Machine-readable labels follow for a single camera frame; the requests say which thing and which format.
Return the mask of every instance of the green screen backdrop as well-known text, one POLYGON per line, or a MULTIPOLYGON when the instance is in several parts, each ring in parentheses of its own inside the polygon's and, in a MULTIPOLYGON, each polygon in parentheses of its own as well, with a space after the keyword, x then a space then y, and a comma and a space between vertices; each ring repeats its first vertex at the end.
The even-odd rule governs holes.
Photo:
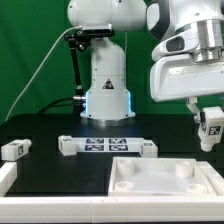
MULTIPOLYGON (((69 0, 1 0, 0 7, 0 122, 29 82, 56 39, 71 25, 67 19, 69 0)), ((125 34, 112 40, 125 46, 125 34)), ((150 97, 151 53, 158 44, 144 27, 128 33, 127 89, 137 114, 188 114, 184 100, 156 103, 150 97)), ((85 91, 91 85, 91 50, 78 53, 85 91)), ((75 94, 70 51, 61 40, 36 79, 13 110, 16 114, 37 113, 62 97, 75 94)), ((220 105, 219 96, 199 99, 199 107, 220 105)), ((72 113, 71 108, 54 108, 48 113, 72 113)))

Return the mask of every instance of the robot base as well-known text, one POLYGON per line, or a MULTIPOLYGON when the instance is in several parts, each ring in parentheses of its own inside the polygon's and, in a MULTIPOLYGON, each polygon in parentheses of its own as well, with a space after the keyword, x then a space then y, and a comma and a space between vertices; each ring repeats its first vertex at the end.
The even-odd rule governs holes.
POLYGON ((133 124, 135 121, 135 116, 127 117, 119 120, 102 120, 102 119, 92 119, 88 117, 81 117, 81 122, 85 124, 91 124, 100 127, 118 127, 128 124, 133 124))

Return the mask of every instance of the black cable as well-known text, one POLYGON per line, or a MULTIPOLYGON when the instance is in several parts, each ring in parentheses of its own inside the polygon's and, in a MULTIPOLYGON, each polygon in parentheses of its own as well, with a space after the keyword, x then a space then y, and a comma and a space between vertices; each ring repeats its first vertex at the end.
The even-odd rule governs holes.
POLYGON ((66 34, 64 38, 69 45, 71 56, 72 56, 72 65, 73 65, 75 84, 76 84, 76 95, 84 95, 84 91, 81 84, 80 72, 79 72, 79 63, 78 63, 78 57, 76 52, 77 43, 76 43, 75 35, 66 34))
POLYGON ((52 103, 48 104, 46 107, 42 108, 41 110, 38 111, 38 114, 43 114, 46 110, 48 110, 48 108, 55 106, 55 104, 61 103, 61 102, 65 102, 65 101, 74 101, 73 97, 65 97, 65 98, 61 98, 59 100, 55 100, 52 103))
POLYGON ((62 105, 53 105, 53 106, 50 106, 50 107, 46 107, 45 110, 43 110, 41 112, 41 114, 44 114, 48 109, 50 108, 55 108, 55 107, 74 107, 74 106, 78 106, 79 104, 62 104, 62 105))

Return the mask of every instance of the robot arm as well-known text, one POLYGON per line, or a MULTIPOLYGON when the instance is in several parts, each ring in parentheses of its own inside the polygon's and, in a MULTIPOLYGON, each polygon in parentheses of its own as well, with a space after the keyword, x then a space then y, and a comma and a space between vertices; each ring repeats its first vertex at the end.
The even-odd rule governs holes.
POLYGON ((146 21, 143 0, 71 0, 68 17, 78 49, 92 48, 92 85, 86 93, 82 121, 99 126, 118 126, 135 116, 125 86, 126 58, 108 37, 115 31, 140 29, 146 21))
POLYGON ((147 10, 149 32, 161 41, 152 53, 152 98, 187 99, 201 123, 198 134, 204 151, 220 142, 224 126, 221 108, 200 112, 195 105, 198 96, 224 92, 223 22, 223 0, 157 0, 147 10))

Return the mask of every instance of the cable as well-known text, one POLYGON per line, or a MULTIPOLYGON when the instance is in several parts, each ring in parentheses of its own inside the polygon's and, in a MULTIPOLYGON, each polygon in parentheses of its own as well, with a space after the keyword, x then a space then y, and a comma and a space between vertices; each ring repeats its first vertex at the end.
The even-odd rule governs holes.
POLYGON ((38 114, 43 114, 48 108, 52 107, 52 106, 55 106, 55 104, 58 104, 58 103, 61 103, 61 102, 64 102, 64 101, 73 101, 73 97, 65 97, 65 98, 61 98, 59 100, 55 100, 54 102, 48 104, 46 107, 42 108, 38 114))
POLYGON ((72 55, 72 64, 73 64, 73 70, 75 74, 75 84, 76 84, 76 95, 84 95, 82 83, 81 83, 81 76, 79 72, 79 63, 78 63, 78 57, 77 52, 75 48, 70 48, 71 55, 72 55))
POLYGON ((54 50, 54 48, 56 47, 56 45, 58 44, 58 42, 61 40, 61 38, 69 31, 71 30, 76 30, 79 29, 80 26, 77 27, 72 27, 70 29, 67 29, 66 31, 64 31, 61 36, 59 36, 59 38, 56 40, 56 42, 53 44, 53 46, 51 47, 50 51, 47 53, 46 57, 44 58, 44 60, 41 62, 40 66, 37 68, 36 72, 34 73, 34 75, 32 76, 32 78, 30 79, 30 81, 28 82, 28 84, 25 86, 25 88, 23 89, 23 91, 19 94, 19 96, 16 98, 15 102, 13 103, 13 105, 11 106, 5 122, 9 119, 13 109, 15 108, 16 104, 18 103, 18 101, 20 100, 20 98, 24 95, 24 93, 26 92, 26 90, 29 88, 30 84, 33 82, 33 80, 36 78, 36 76, 38 75, 40 69, 43 67, 44 63, 47 61, 47 59, 49 58, 50 54, 52 53, 52 51, 54 50))
POLYGON ((44 114, 48 109, 50 108, 54 108, 54 107, 74 107, 74 106, 78 106, 80 105, 80 103, 73 103, 73 104, 61 104, 61 105, 52 105, 52 106, 49 106, 49 107, 45 107, 43 109, 41 109, 38 114, 44 114))

